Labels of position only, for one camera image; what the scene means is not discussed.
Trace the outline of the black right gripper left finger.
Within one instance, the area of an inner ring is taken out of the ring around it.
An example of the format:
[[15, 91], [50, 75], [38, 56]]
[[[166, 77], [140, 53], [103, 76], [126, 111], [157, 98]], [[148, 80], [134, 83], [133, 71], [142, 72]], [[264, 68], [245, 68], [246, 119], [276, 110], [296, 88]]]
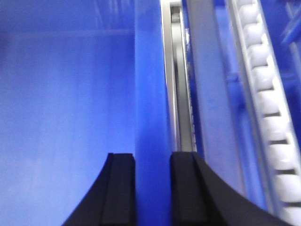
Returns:
[[89, 191], [64, 226], [135, 226], [135, 159], [109, 153]]

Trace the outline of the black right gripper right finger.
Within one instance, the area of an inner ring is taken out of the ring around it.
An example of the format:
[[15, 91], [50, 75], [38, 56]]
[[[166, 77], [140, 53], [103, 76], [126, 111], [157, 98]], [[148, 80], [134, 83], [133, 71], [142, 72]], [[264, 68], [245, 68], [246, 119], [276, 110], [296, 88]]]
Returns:
[[258, 207], [221, 179], [196, 152], [170, 157], [174, 226], [294, 226], [295, 209], [286, 220]]

